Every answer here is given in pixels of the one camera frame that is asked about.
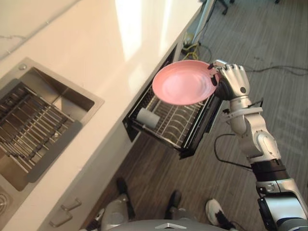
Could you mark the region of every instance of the metal wire rack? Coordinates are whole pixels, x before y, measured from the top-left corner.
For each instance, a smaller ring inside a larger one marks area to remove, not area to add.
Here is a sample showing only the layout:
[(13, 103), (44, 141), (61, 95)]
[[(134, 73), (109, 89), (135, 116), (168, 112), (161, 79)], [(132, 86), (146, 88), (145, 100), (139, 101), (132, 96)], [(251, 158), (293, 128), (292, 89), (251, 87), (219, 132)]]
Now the metal wire rack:
[(0, 149), (28, 173), (73, 122), (20, 83), (0, 100)]
[[(150, 87), (134, 108), (129, 118), (149, 133), (180, 149), (191, 128), (194, 126), (200, 110), (205, 107), (206, 101), (186, 106), (171, 105), (159, 100), (155, 96), (152, 87)], [(160, 117), (154, 129), (146, 125), (141, 125), (136, 120), (141, 108), (145, 108)]]

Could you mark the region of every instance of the metal pole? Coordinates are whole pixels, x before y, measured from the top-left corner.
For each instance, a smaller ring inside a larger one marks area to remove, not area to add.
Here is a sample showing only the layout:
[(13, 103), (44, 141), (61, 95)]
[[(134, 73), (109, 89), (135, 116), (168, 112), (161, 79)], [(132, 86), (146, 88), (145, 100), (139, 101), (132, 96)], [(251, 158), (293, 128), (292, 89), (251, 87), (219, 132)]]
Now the metal pole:
[(201, 15), (201, 18), (200, 18), (200, 21), (199, 21), (199, 24), (198, 24), (198, 27), (196, 29), (196, 32), (194, 34), (194, 37), (193, 37), (193, 44), (198, 42), (199, 41), (199, 38), (201, 36), (201, 33), (200, 31), (203, 29), (203, 27), (205, 26), (205, 23), (206, 23), (206, 20), (207, 20), (207, 17), (208, 15), (210, 14), (210, 11), (211, 11), (211, 8), (214, 4), (215, 0), (207, 0), (206, 1), (206, 4), (205, 4), (205, 7), (202, 11), (202, 15)]

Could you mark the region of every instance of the chair leg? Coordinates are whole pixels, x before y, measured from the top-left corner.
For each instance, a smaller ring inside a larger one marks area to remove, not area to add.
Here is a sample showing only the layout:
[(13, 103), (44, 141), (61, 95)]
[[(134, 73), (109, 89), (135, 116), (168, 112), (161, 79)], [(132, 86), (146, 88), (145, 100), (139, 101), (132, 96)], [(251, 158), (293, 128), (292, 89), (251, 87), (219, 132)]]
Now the chair leg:
[(222, 12), (223, 15), (226, 15), (228, 12), (228, 5), (226, 4), (225, 0), (218, 0), (224, 7), (225, 10)]

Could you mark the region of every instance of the white sneaker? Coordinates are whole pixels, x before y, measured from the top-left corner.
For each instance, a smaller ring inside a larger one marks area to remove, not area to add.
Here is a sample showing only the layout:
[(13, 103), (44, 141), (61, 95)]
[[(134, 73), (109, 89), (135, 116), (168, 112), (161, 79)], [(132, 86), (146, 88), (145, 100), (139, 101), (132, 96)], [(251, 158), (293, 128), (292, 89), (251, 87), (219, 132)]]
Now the white sneaker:
[(224, 214), (217, 200), (211, 199), (211, 200), (208, 200), (207, 203), (205, 204), (205, 213), (206, 213), (207, 219), (212, 225), (215, 225), (215, 226), (220, 225), (216, 217), (216, 214), (219, 213), (219, 211), (221, 211), (222, 214)]
[(226, 218), (217, 200), (211, 199), (207, 201), (205, 204), (205, 213), (212, 225), (219, 226), (226, 230), (236, 230), (235, 226)]

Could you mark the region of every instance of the yellow cable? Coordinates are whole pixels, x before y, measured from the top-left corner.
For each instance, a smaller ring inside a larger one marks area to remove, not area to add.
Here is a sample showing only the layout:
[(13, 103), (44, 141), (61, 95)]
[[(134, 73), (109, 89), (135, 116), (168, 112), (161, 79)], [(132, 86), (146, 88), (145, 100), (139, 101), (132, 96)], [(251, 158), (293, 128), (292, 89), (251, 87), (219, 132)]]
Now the yellow cable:
[(194, 44), (192, 44), (192, 45), (190, 45), (190, 46), (187, 47), (187, 48), (183, 47), (182, 49), (183, 49), (184, 51), (187, 51), (187, 54), (185, 55), (185, 57), (184, 57), (182, 60), (187, 59), (190, 55), (192, 56), (192, 59), (194, 59), (194, 60), (199, 60), (199, 56), (198, 56), (198, 54), (197, 54), (198, 49), (199, 49), (199, 43), (198, 43), (198, 42), (197, 42), (197, 43), (194, 43)]

